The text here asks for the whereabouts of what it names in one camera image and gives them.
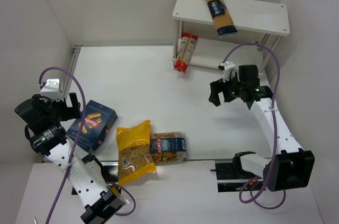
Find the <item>blue-labelled spaghetti bag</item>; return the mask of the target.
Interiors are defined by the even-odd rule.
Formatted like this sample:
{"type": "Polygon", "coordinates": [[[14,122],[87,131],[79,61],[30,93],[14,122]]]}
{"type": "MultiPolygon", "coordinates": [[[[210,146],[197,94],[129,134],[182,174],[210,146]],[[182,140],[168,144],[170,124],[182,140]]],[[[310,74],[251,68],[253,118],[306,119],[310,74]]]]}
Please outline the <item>blue-labelled spaghetti bag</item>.
{"type": "Polygon", "coordinates": [[[224,0],[205,0],[219,37],[238,33],[224,0]]]}

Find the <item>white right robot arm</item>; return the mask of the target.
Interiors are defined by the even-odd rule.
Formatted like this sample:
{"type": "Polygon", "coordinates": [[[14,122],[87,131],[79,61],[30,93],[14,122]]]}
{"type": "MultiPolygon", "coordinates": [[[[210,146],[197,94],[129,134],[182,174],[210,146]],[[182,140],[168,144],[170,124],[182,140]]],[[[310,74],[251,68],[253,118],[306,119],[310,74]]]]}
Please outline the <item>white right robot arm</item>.
{"type": "Polygon", "coordinates": [[[260,84],[257,66],[236,67],[231,61],[225,61],[218,68],[224,76],[210,83],[209,102],[220,106],[220,94],[226,103],[241,99],[258,120],[272,153],[271,159],[252,151],[236,153],[235,167],[267,180],[271,192],[306,187],[315,156],[312,151],[304,150],[292,136],[278,106],[272,101],[270,87],[260,84]]]}

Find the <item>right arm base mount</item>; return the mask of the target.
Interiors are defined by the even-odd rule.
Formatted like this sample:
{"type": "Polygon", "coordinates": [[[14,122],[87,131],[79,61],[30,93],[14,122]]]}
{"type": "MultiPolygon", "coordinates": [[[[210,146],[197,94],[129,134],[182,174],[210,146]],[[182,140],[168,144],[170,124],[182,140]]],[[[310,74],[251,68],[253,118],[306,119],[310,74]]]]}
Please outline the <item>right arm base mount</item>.
{"type": "Polygon", "coordinates": [[[238,169],[232,159],[215,160],[210,171],[216,176],[218,192],[239,192],[248,180],[256,176],[238,169]]]}

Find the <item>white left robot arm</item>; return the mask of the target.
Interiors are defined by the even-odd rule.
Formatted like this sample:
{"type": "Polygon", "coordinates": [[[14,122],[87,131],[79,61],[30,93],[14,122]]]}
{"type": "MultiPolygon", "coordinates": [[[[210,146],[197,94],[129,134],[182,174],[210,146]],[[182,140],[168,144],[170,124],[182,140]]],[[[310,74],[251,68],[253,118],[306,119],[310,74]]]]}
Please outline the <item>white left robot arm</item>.
{"type": "Polygon", "coordinates": [[[25,137],[31,148],[53,162],[72,184],[85,208],[84,223],[106,223],[124,205],[119,191],[110,188],[102,176],[103,166],[91,154],[80,158],[72,152],[73,141],[62,121],[80,118],[80,103],[70,94],[71,107],[39,94],[19,104],[14,112],[26,122],[25,137]]]}

